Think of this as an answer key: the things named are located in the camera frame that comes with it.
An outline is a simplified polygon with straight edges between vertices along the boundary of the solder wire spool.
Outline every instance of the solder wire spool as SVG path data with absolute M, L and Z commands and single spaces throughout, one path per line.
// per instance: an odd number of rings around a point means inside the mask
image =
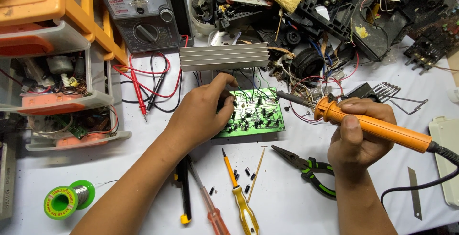
M 87 208 L 94 201 L 94 197 L 94 185 L 87 180 L 78 180 L 70 186 L 52 189 L 44 199 L 44 212 L 51 219 L 63 220 L 76 210 Z

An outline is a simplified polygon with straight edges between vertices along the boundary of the screwdriver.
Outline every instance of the screwdriver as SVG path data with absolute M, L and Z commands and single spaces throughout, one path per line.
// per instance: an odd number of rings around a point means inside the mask
M 236 197 L 236 204 L 239 208 L 239 220 L 244 228 L 244 233 L 246 235 L 258 235 L 259 226 L 255 215 L 253 214 L 252 209 L 250 209 L 247 204 L 247 199 L 242 193 L 242 187 L 237 184 L 236 178 L 233 175 L 233 169 L 231 168 L 228 157 L 225 154 L 225 151 L 222 148 L 223 159 L 225 160 L 226 167 L 228 168 L 229 176 L 233 182 L 233 194 Z
M 132 80 L 134 81 L 135 95 L 137 95 L 137 99 L 139 100 L 139 108 L 141 109 L 141 112 L 144 115 L 144 119 L 145 119 L 145 122 L 146 122 L 145 103 L 143 102 L 141 88 L 140 88 L 139 84 L 137 83 L 137 76 L 135 75 L 134 70 L 131 70 L 131 77 L 132 77 Z
M 226 228 L 225 223 L 223 222 L 222 216 L 220 215 L 220 210 L 213 206 L 212 200 L 210 199 L 209 193 L 207 192 L 206 188 L 202 185 L 201 179 L 199 179 L 198 172 L 193 165 L 191 159 L 189 160 L 191 173 L 195 177 L 196 182 L 199 186 L 199 191 L 201 192 L 202 199 L 207 207 L 207 219 L 210 220 L 212 223 L 213 231 L 215 235 L 230 235 L 230 232 Z
M 343 118 L 348 115 L 344 113 L 336 104 L 335 100 L 330 97 L 323 97 L 318 103 L 303 100 L 300 97 L 285 93 L 283 91 L 274 91 L 280 98 L 314 109 L 314 119 L 324 118 L 325 122 L 333 120 L 341 123 Z M 436 144 L 432 142 L 432 137 L 423 133 L 406 129 L 379 119 L 366 115 L 354 115 L 358 118 L 362 130 L 375 136 L 392 141 L 401 146 L 410 148 L 420 153 L 425 153 L 432 149 Z

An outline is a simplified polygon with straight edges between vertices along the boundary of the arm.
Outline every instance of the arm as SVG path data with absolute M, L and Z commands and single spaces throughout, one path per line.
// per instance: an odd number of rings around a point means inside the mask
M 233 76 L 221 73 L 210 85 L 190 91 L 163 133 L 89 209 L 71 234 L 138 233 L 156 194 L 178 162 L 220 132 L 231 118 L 234 97 L 224 90 L 227 84 L 238 86 Z M 219 100 L 224 106 L 216 114 Z M 195 125 L 198 120 L 203 129 Z
M 338 104 L 345 113 L 368 115 L 397 124 L 392 108 L 370 99 L 350 98 Z M 386 155 L 393 143 L 362 132 L 356 117 L 344 117 L 331 139 L 328 159 L 335 172 L 341 235 L 396 235 L 367 168 Z

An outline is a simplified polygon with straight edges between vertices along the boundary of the green spool label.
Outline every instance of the green spool label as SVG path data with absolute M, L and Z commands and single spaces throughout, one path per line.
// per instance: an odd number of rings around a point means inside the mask
M 76 205 L 77 199 L 71 188 L 59 187 L 48 194 L 44 210 L 50 217 L 60 219 L 71 214 Z

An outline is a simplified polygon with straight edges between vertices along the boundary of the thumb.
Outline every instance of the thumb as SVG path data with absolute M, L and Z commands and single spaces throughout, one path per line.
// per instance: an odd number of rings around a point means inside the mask
M 226 125 L 228 120 L 230 120 L 231 115 L 234 112 L 234 105 L 233 105 L 234 97 L 228 96 L 225 99 L 225 103 L 223 104 L 223 108 L 220 109 L 219 113 L 217 114 L 217 120 L 220 125 Z
M 364 140 L 364 134 L 359 120 L 353 115 L 347 115 L 341 123 L 341 150 L 347 155 L 358 155 Z

